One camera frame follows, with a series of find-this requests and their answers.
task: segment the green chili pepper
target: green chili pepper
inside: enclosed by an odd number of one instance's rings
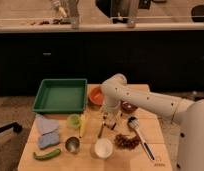
[[[59,148],[47,153],[47,154],[44,154],[44,155],[37,155],[35,152],[33,152],[33,157],[36,159],[36,160],[48,160],[48,159],[51,159],[53,157],[56,157],[58,156],[59,154],[61,154],[61,150]]]

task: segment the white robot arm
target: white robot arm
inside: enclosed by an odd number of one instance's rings
[[[126,101],[181,125],[177,167],[181,171],[204,171],[204,100],[137,91],[127,86],[124,75],[116,74],[101,85],[103,109],[115,113]]]

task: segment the white cup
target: white cup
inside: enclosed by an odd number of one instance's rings
[[[113,153],[113,144],[107,138],[99,138],[94,147],[99,158],[106,159]]]

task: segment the black cabinet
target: black cabinet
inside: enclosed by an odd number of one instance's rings
[[[116,73],[152,91],[204,90],[204,31],[0,34],[1,96],[35,95],[44,78]]]

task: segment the green plastic tray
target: green plastic tray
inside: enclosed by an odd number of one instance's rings
[[[83,113],[87,99],[86,79],[44,79],[35,98],[33,111]]]

